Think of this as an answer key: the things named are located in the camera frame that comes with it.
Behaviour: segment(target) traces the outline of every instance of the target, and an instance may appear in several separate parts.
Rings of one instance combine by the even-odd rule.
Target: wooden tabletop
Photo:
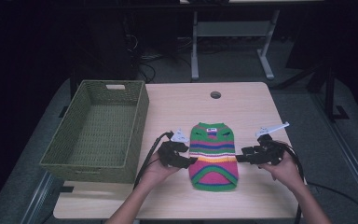
[[[259,82],[148,84],[150,99],[138,169],[156,138],[182,129],[189,137],[199,122],[225,123],[235,135],[235,149],[257,146],[255,132],[281,120],[268,87]],[[221,98],[211,97],[219,91]],[[290,144],[285,129],[272,138]],[[232,191],[194,189],[187,169],[170,176],[147,197],[139,219],[225,219],[295,217],[297,201],[280,182],[255,165],[238,163],[239,183]],[[109,218],[131,193],[132,185],[66,181],[56,218]]]

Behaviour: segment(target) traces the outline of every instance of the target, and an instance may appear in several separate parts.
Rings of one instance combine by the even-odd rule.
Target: striped sweater
[[[208,191],[235,189],[238,182],[234,133],[224,123],[199,123],[191,130],[188,168],[194,188]]]

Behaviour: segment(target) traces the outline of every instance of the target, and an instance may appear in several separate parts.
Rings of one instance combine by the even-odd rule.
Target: circular hole
[[[222,94],[218,91],[211,92],[211,97],[214,99],[219,99],[222,96]]]

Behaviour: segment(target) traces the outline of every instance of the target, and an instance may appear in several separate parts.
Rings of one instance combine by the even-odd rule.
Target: yellow stripe
[[[198,161],[208,161],[208,162],[223,162],[223,161],[237,161],[235,157],[225,157],[225,158],[206,158],[206,157],[199,157]]]

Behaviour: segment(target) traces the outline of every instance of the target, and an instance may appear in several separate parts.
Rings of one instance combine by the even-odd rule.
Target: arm
[[[158,154],[153,154],[138,186],[105,223],[132,224],[150,191],[178,170],[176,167],[163,166],[158,161]]]
[[[331,223],[322,207],[304,184],[293,159],[287,152],[284,152],[283,159],[278,165],[261,164],[259,167],[269,171],[274,180],[278,179],[293,192],[307,223]]]

